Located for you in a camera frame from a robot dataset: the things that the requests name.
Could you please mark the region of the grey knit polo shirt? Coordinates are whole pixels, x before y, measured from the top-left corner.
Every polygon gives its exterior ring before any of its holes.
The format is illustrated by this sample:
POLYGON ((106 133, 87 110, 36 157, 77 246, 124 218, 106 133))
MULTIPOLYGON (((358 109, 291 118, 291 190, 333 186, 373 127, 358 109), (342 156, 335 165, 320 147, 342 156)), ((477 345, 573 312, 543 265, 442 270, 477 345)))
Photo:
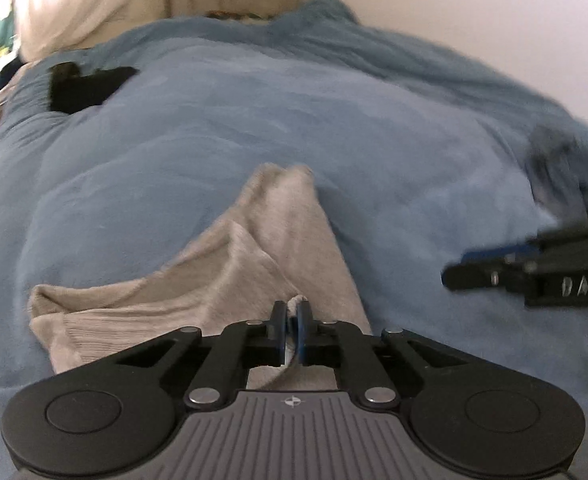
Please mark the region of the grey knit polo shirt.
POLYGON ((102 359, 183 326, 218 335, 293 314, 308 300, 320 321, 371 326, 306 166, 264 164, 236 202, 159 271, 85 289, 38 285, 30 330, 55 373, 102 359))

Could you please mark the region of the blue denim garment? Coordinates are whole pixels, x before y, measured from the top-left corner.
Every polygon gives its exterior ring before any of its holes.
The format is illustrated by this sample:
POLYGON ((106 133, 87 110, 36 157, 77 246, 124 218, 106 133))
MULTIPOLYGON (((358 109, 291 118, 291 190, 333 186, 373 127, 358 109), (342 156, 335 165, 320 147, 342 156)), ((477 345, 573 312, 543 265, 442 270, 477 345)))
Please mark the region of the blue denim garment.
POLYGON ((588 220, 588 141, 574 133, 537 128, 525 170, 536 202, 563 221, 588 220))

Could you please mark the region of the blue plush duvet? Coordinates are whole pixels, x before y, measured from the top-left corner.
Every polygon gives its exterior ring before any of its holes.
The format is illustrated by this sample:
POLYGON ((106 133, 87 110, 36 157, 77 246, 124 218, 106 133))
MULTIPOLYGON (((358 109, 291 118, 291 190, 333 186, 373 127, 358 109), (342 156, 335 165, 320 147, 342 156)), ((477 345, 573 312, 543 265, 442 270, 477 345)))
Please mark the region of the blue plush duvet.
MULTIPOLYGON (((405 327, 571 393, 587 419, 588 309, 453 294, 463 252, 558 222, 525 170, 539 127, 588 125, 489 67, 311 0, 266 25, 162 20, 27 70, 0 122, 0 417, 50 374, 28 326, 39 284, 129 281, 168 262, 264 162, 303 164, 375 330, 405 327), (102 105, 48 109, 53 66, 132 66, 102 105)), ((13 463, 0 436, 0 479, 13 463)))

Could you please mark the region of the black cat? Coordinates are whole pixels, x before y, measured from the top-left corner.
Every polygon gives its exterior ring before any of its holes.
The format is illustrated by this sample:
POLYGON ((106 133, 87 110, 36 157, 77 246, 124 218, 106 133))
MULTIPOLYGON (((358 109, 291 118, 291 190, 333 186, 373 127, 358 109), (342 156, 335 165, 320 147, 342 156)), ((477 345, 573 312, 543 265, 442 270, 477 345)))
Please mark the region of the black cat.
POLYGON ((50 70, 48 109, 72 115, 88 107, 102 105, 137 74, 138 70, 132 66, 120 66, 82 75, 76 63, 57 64, 50 70))

